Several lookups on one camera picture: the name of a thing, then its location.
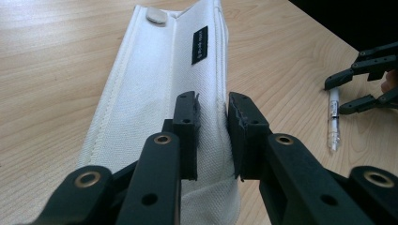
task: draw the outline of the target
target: white pen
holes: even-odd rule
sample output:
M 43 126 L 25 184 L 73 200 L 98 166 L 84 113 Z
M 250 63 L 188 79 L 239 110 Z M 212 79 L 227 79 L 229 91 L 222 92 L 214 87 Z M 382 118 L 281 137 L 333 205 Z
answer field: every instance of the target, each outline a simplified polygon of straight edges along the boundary
M 328 129 L 328 147 L 330 152 L 334 153 L 340 145 L 339 130 L 339 89 L 338 87 L 330 89 L 329 96 L 329 129 Z

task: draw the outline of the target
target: white fabric case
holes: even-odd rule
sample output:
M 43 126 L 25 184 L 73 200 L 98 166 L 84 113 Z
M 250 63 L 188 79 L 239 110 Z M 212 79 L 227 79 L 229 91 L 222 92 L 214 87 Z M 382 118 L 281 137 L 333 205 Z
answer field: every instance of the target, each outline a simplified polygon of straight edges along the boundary
M 156 13 L 149 20 L 147 7 L 135 7 L 78 166 L 102 165 L 115 173 L 131 164 L 146 138 L 173 118 L 176 97 L 195 91 L 201 105 L 198 180 L 182 182 L 181 223 L 234 224 L 240 199 L 226 128 L 228 33 L 221 3 L 202 0 L 182 12 L 163 12 L 166 23 Z M 207 57 L 192 64 L 193 34 L 206 26 Z

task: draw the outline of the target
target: human hand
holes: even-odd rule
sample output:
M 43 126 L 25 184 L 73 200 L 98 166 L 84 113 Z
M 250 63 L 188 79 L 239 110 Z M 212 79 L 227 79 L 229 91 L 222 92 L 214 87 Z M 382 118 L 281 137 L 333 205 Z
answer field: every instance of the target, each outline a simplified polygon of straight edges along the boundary
M 398 86 L 398 70 L 391 70 L 386 74 L 386 81 L 381 83 L 381 91 L 386 93 Z

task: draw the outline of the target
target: fabric tag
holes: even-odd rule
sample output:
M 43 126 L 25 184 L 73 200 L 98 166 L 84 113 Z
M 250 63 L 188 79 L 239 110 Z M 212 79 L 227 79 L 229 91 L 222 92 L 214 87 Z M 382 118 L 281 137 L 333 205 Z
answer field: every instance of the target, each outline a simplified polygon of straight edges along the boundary
M 207 57 L 208 28 L 196 31 L 193 34 L 192 64 L 196 64 Z

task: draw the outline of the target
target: wooden table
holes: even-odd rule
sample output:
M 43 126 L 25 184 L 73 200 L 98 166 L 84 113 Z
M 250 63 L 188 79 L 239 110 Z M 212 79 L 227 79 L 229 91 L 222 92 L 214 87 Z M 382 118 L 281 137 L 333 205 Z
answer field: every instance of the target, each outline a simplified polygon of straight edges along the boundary
M 134 5 L 182 10 L 194 1 L 0 1 L 0 224 L 32 220 L 76 159 Z M 223 2 L 228 91 L 251 97 L 274 132 L 288 133 L 328 169 L 373 165 L 398 174 L 398 114 L 341 116 L 342 146 L 327 148 L 323 82 L 357 52 L 286 0 Z M 341 102 L 380 82 L 359 76 Z M 268 224 L 258 182 L 239 184 L 237 224 Z

